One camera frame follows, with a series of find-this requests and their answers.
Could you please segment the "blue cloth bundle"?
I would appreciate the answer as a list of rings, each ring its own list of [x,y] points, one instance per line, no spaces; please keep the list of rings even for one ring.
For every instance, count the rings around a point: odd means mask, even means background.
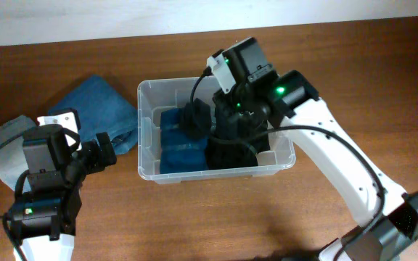
[[[183,109],[175,108],[161,113],[160,119],[160,173],[185,173],[208,170],[205,149],[208,138],[189,138],[179,127]]]

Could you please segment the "black cloth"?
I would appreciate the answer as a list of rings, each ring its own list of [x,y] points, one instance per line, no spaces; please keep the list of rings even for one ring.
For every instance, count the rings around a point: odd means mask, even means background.
[[[259,123],[257,126],[254,127],[249,133],[248,136],[255,136],[259,133],[268,130],[268,122],[264,120],[263,122]],[[255,152],[261,153],[270,150],[270,143],[269,143],[269,136],[264,135],[257,139],[253,139],[249,141],[249,144],[254,148]]]
[[[256,167],[256,153],[250,144],[220,144],[209,140],[205,158],[209,170]]]

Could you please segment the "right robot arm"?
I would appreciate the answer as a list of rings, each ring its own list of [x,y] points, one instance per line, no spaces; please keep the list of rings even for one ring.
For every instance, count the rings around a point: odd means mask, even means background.
[[[384,174],[340,127],[319,92],[297,70],[280,75],[259,43],[246,38],[208,57],[203,77],[219,85],[216,108],[224,121],[243,121],[249,136],[223,145],[250,146],[257,125],[298,145],[345,201],[356,227],[326,245],[318,260],[397,260],[418,240],[418,191],[407,192]]]

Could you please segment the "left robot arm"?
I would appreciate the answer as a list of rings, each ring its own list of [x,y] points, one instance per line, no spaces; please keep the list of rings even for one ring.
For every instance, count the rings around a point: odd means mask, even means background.
[[[114,165],[107,133],[82,143],[58,124],[37,126],[22,135],[28,169],[15,186],[15,201],[3,217],[16,260],[70,260],[79,194],[85,177]]]

